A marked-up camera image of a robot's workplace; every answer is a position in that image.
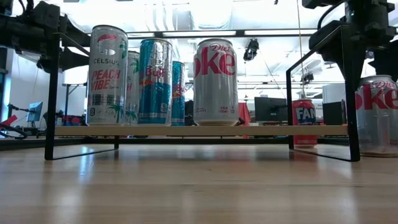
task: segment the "soda can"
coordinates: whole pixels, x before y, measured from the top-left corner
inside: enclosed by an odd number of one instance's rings
[[[293,125],[316,125],[317,116],[312,100],[295,100],[292,102]],[[294,147],[311,148],[318,144],[316,135],[295,135],[293,136]]]
[[[194,119],[202,126],[232,126],[238,122],[236,54],[232,43],[207,39],[194,58]]]
[[[184,63],[173,62],[172,126],[185,125],[184,71]]]
[[[362,78],[355,93],[359,149],[364,156],[398,156],[398,92],[389,75]]]
[[[170,126],[172,44],[145,39],[140,46],[138,125]]]
[[[86,116],[90,126],[124,124],[127,49],[123,30],[107,25],[93,28]]]
[[[124,109],[124,120],[127,125],[137,124],[138,83],[139,53],[129,50],[127,55],[126,107]]]

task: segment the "white can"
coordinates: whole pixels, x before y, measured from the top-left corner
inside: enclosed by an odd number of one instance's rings
[[[86,116],[90,126],[124,124],[127,50],[123,30],[106,25],[93,28]]]
[[[134,126],[137,124],[139,101],[139,53],[129,51],[127,57],[126,107],[124,109],[124,120],[126,125]]]
[[[194,57],[193,119],[202,126],[232,126],[239,119],[236,54],[232,43],[208,39]]]

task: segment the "can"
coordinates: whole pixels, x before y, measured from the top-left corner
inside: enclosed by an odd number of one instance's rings
[[[127,125],[137,124],[139,53],[129,50],[127,55],[126,107],[124,120]]]
[[[138,125],[170,126],[172,44],[145,39],[140,45]]]
[[[123,125],[127,76],[127,34],[113,26],[91,33],[86,122]]]
[[[185,64],[173,62],[172,126],[185,125]]]
[[[208,39],[194,58],[194,119],[202,126],[232,126],[238,122],[236,54],[232,43]]]
[[[355,93],[359,149],[364,156],[398,156],[397,84],[389,75],[362,78]]]
[[[293,125],[316,125],[317,116],[312,100],[302,99],[292,102]],[[295,147],[311,148],[318,144],[316,135],[295,135],[293,136]]]

